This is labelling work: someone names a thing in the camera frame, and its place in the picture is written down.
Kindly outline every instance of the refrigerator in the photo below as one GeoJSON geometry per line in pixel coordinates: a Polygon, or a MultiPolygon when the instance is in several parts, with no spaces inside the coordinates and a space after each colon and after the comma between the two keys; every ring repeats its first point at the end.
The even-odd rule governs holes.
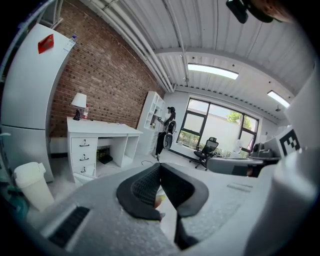
{"type": "Polygon", "coordinates": [[[1,104],[4,153],[12,171],[29,162],[43,163],[46,182],[50,165],[50,112],[53,96],[75,42],[36,24],[22,42],[9,68],[1,104]],[[54,46],[39,54],[38,42],[53,34],[54,46]]]}

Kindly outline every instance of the white desk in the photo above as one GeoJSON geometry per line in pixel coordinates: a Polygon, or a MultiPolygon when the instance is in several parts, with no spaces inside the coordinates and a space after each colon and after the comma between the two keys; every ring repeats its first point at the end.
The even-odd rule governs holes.
{"type": "Polygon", "coordinates": [[[129,165],[135,157],[141,131],[127,125],[91,120],[73,120],[67,117],[68,161],[71,180],[73,173],[96,177],[98,138],[108,142],[110,155],[120,167],[129,165]]]}

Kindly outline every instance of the corrugated metal ceiling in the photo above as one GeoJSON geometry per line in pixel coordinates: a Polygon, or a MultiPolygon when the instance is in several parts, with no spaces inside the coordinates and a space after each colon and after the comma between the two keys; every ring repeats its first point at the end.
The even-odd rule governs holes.
{"type": "MultiPolygon", "coordinates": [[[[289,97],[299,92],[313,70],[315,54],[296,24],[278,21],[262,23],[250,13],[248,21],[241,24],[227,8],[226,0],[114,1],[112,4],[121,6],[130,14],[156,52],[168,50],[167,54],[158,54],[158,58],[172,84],[187,85],[182,58],[177,53],[170,54],[170,49],[179,49],[181,42],[166,8],[167,1],[170,1],[176,16],[187,63],[213,65],[239,72],[239,77],[233,81],[189,71],[189,87],[226,94],[273,115],[277,104],[267,96],[267,92],[275,90],[290,102],[289,97]],[[248,60],[256,69],[268,70],[273,78],[281,81],[281,85],[269,83],[270,76],[255,72],[247,65],[236,64],[233,67],[232,61],[188,53],[190,48],[225,52],[248,60]]],[[[278,119],[284,118],[283,111],[274,115],[278,119]]]]}

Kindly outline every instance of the table lamp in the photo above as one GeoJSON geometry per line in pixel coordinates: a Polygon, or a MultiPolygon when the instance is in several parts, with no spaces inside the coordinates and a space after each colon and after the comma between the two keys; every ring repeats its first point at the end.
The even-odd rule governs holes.
{"type": "Polygon", "coordinates": [[[73,98],[73,101],[71,102],[71,105],[78,107],[76,109],[76,113],[75,113],[73,120],[76,120],[76,121],[80,120],[79,108],[85,108],[86,103],[87,103],[87,95],[84,95],[82,93],[77,92],[73,98]]]}

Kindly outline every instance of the fluorescent light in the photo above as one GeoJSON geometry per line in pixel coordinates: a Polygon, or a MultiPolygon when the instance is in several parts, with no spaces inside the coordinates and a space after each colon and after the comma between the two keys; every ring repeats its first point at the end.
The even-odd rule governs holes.
{"type": "Polygon", "coordinates": [[[286,108],[290,106],[289,102],[287,102],[284,98],[282,98],[279,94],[275,93],[273,90],[268,92],[268,95],[275,99],[277,102],[281,103],[286,108]]]}
{"type": "Polygon", "coordinates": [[[226,70],[224,68],[220,68],[220,67],[207,66],[207,65],[188,64],[188,69],[194,70],[194,71],[201,71],[201,72],[216,74],[216,75],[224,76],[224,77],[231,78],[234,80],[239,76],[239,74],[236,72],[232,72],[232,71],[226,70]]]}

